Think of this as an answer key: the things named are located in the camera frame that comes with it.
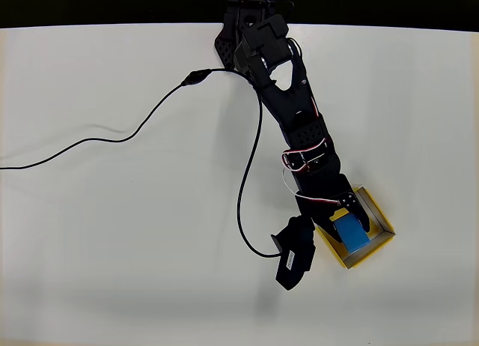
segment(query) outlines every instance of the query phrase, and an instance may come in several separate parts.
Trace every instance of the white label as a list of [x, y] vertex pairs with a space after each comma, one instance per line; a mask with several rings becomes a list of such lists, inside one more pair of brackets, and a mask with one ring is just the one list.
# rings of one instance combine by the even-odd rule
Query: white label
[[294, 252], [290, 250], [290, 254], [287, 256], [287, 261], [286, 261], [286, 267], [288, 268], [289, 271], [291, 271], [291, 267], [293, 266], [293, 260], [294, 260]]

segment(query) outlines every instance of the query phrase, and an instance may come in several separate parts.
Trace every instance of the cardboard box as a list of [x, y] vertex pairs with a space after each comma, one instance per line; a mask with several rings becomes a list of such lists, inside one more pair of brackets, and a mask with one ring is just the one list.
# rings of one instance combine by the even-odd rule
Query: cardboard box
[[[318, 233], [324, 239], [326, 245], [328, 245], [328, 247], [331, 249], [331, 252], [347, 269], [358, 265], [360, 262], [372, 255], [376, 250], [380, 249], [386, 243], [391, 241], [396, 234], [391, 226], [391, 223], [388, 221], [388, 219], [386, 219], [373, 198], [371, 198], [369, 192], [367, 192], [363, 186], [355, 188], [354, 192], [359, 200], [359, 203], [369, 216], [370, 230], [367, 233], [367, 236], [369, 237], [370, 242], [368, 245], [363, 246], [353, 253], [349, 253], [342, 243], [339, 243], [329, 236], [320, 227], [320, 225], [318, 225], [317, 228]], [[331, 221], [335, 221], [347, 213], [348, 211], [346, 209], [340, 209], [335, 212], [333, 217], [331, 217]]]

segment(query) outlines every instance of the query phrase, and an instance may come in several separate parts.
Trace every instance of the white table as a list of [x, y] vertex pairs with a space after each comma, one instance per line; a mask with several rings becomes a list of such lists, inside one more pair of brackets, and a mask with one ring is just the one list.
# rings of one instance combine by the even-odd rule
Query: white table
[[[88, 136], [131, 133], [191, 71], [220, 67], [220, 25], [0, 31], [2, 165]], [[95, 345], [423, 345], [474, 337], [477, 165], [472, 36], [292, 25], [352, 183], [397, 236], [353, 270], [318, 235], [292, 291], [244, 245], [240, 179], [257, 126], [251, 87], [212, 75], [132, 141], [92, 143], [1, 173], [6, 339]], [[298, 214], [265, 113], [243, 198], [250, 241]]]

